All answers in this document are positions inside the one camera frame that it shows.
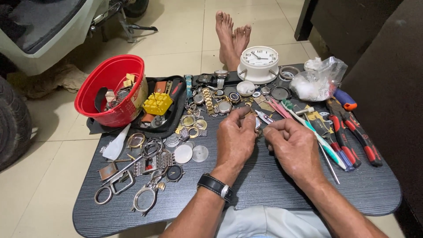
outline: wheel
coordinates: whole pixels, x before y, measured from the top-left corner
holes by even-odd
[[[27,106],[12,86],[0,77],[0,171],[27,151],[31,132]]]
[[[149,0],[136,0],[124,8],[125,15],[130,18],[138,18],[147,10]]]

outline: white clock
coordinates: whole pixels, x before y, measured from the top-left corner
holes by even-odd
[[[253,84],[270,83],[276,79],[279,72],[278,61],[276,50],[267,46],[250,47],[241,54],[238,76]]]

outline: forearm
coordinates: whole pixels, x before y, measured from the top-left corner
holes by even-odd
[[[210,175],[232,187],[239,170],[215,168]],[[191,201],[172,224],[162,233],[164,237],[213,237],[219,224],[225,201],[209,189],[200,187]]]
[[[339,237],[386,237],[329,182],[307,184],[303,191]]]

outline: black leather watch strap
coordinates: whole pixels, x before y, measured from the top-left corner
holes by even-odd
[[[226,184],[220,182],[219,180],[213,178],[210,176],[210,174],[203,174],[200,178],[200,180],[197,183],[197,187],[203,186],[205,188],[208,188],[218,194],[227,202],[232,201],[233,198],[233,190],[227,186]]]

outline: blue screwdriver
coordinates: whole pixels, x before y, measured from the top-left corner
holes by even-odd
[[[333,142],[333,140],[331,138],[329,138],[331,143],[330,143],[330,147],[332,147],[332,149],[335,151],[335,153],[337,153],[337,155],[339,156],[339,158],[341,158],[341,160],[344,162],[345,166],[346,166],[346,171],[347,172],[352,172],[355,170],[355,168],[352,166],[351,161],[349,161],[348,157],[346,156],[345,152],[341,149],[341,147],[339,147],[339,144],[337,142]]]

